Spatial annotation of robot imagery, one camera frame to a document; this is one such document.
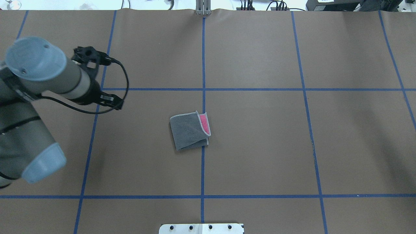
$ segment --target horizontal blue line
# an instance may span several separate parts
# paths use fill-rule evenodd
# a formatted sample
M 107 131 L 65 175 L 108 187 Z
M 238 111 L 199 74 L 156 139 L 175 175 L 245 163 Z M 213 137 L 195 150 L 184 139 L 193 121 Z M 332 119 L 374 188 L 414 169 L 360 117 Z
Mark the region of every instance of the horizontal blue line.
M 125 88 L 103 88 L 105 91 L 124 91 Z M 130 88 L 130 91 L 203 91 L 203 88 Z M 306 91 L 402 91 L 377 88 L 306 88 Z M 206 88 L 205 91 L 303 91 L 302 88 Z
M 416 197 L 400 194 L 323 194 L 323 198 L 360 197 Z M 79 199 L 79 195 L 0 195 L 0 199 Z M 83 199 L 264 199 L 264 198 L 319 198 L 318 194 L 289 195 L 84 195 Z

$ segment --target light blue cap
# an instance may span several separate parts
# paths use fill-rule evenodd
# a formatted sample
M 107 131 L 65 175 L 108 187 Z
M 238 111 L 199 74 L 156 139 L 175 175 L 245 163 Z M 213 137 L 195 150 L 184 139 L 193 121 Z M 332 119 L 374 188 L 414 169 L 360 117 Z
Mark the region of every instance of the light blue cap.
M 48 146 L 33 159 L 22 173 L 28 183 L 36 183 L 61 169 L 67 163 L 67 159 L 57 142 Z
M 67 57 L 43 38 L 22 37 L 7 50 L 5 62 L 22 79 L 46 81 L 64 71 Z

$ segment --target vertical blue line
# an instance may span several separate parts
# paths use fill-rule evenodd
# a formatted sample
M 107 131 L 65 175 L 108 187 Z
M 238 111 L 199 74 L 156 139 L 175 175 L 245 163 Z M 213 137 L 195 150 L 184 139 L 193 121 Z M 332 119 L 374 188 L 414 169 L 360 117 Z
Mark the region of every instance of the vertical blue line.
M 205 17 L 202 18 L 202 113 L 205 113 Z M 205 195 L 205 146 L 201 149 L 201 223 L 204 218 L 204 195 Z
M 390 43 L 389 43 L 389 40 L 387 38 L 386 28 L 384 27 L 383 18 L 381 17 L 381 11 L 379 11 L 379 17 L 380 17 L 381 27 L 383 28 L 384 39 L 386 40 L 387 48 L 389 50 L 391 60 L 393 61 L 393 66 L 394 66 L 394 69 L 396 71 L 397 78 L 399 79 L 399 83 L 400 83 L 401 90 L 403 92 L 404 100 L 406 101 L 407 109 L 409 110 L 410 118 L 412 119 L 412 122 L 413 122 L 413 127 L 416 130 L 415 117 L 413 116 L 412 108 L 410 107 L 409 100 L 407 99 L 407 94 L 406 94 L 406 91 L 404 90 L 403 81 L 401 80 L 399 69 L 397 68 L 396 60 L 394 59 L 393 52 L 391 51 L 391 48 L 390 48 Z
M 303 78 L 302 62 L 300 60 L 299 43 L 298 43 L 298 40 L 297 40 L 295 16 L 294 16 L 292 11 L 290 13 L 292 15 L 293 33 L 295 35 L 297 62 L 299 64 L 300 80 L 302 82 L 303 99 L 304 99 L 304 102 L 305 102 L 306 118 L 308 120 L 309 135 L 310 135 L 310 139 L 311 139 L 311 143 L 312 143 L 313 158 L 314 158 L 314 163 L 315 163 L 316 181 L 317 181 L 317 185 L 318 185 L 319 201 L 320 201 L 320 204 L 321 204 L 322 221 L 323 221 L 323 225 L 324 225 L 324 232 L 325 232 L 325 234 L 328 234 L 327 219 L 326 219 L 326 216 L 325 216 L 324 199 L 322 198 L 321 179 L 319 178 L 318 160 L 316 158 L 315 141 L 314 141 L 314 138 L 313 138 L 312 124 L 311 124 L 311 119 L 310 119 L 310 114 L 309 114 L 309 105 L 308 105 L 308 100 L 307 100 L 307 96 L 306 96 L 305 80 Z
M 29 14 L 29 11 L 27 10 L 26 13 L 25 13 L 25 16 L 23 17 L 22 25 L 20 26 L 19 33 L 17 34 L 16 40 L 19 39 L 20 34 L 22 34 L 23 26 L 25 25 L 26 18 L 27 18 L 28 14 Z
M 114 31 L 114 23 L 116 21 L 116 14 L 117 14 L 117 11 L 114 11 L 113 23 L 111 25 L 110 38 L 109 38 L 108 47 L 107 47 L 107 54 L 109 53 L 110 47 L 111 47 L 111 40 L 113 38 L 113 31 Z M 105 79 L 105 69 L 104 69 L 103 78 L 102 78 L 102 81 L 101 81 L 101 87 L 104 84 L 104 79 Z M 100 106 L 97 105 L 95 111 L 98 112 L 99 109 L 100 109 Z M 91 140 L 89 142 L 87 161 L 85 162 L 84 178 L 82 180 L 82 187 L 81 187 L 81 194 L 80 194 L 80 198 L 79 198 L 77 217 L 75 219 L 74 234 L 77 234 L 77 232 L 78 232 L 79 218 L 81 216 L 82 202 L 84 200 L 85 184 L 87 183 L 89 161 L 91 160 L 92 146 L 93 146 L 93 143 L 94 143 L 95 129 L 97 127 L 97 120 L 98 120 L 98 115 L 95 115 L 94 124 L 92 125 Z

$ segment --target robotic arm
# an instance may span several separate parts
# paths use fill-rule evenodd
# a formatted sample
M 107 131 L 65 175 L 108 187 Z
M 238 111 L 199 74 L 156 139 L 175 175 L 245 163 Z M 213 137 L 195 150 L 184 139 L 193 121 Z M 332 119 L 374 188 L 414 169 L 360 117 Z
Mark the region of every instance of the robotic arm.
M 87 66 L 91 62 L 95 67 Z M 126 75 L 123 98 L 102 92 L 95 80 L 99 65 L 111 63 L 119 64 Z M 93 47 L 74 49 L 70 60 L 58 47 L 40 37 L 16 40 L 7 50 L 5 61 L 0 61 L 0 189 L 19 178 L 35 183 L 66 164 L 59 144 L 33 108 L 32 101 L 50 99 L 83 113 L 102 114 L 120 110 L 128 88 L 123 65 Z M 80 110 L 42 96 L 47 90 L 79 105 L 97 103 L 110 109 Z

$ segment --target folded cloth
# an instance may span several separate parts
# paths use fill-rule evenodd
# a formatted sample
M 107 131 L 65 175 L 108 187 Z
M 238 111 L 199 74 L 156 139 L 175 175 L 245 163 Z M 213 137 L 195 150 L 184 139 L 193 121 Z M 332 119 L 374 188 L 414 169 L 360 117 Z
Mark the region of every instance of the folded cloth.
M 176 150 L 208 145 L 211 136 L 207 113 L 198 111 L 175 115 L 170 119 Z

